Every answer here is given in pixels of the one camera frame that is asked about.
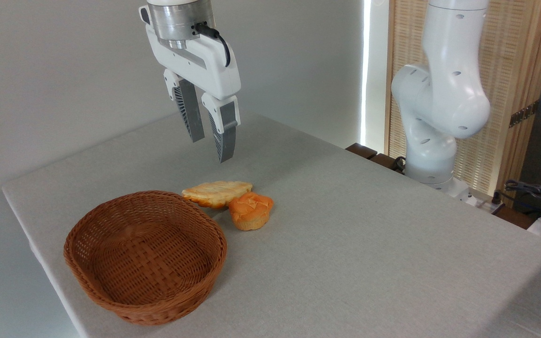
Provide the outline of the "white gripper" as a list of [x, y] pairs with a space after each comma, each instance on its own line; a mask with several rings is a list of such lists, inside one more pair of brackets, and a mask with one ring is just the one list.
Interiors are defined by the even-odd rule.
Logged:
[[207, 92], [202, 103], [209, 112], [219, 162], [231, 159], [241, 124], [234, 94], [242, 84], [234, 52], [215, 30], [213, 7], [141, 6], [139, 16], [157, 62], [168, 69], [164, 71], [168, 94], [191, 141], [205, 137], [197, 86]]

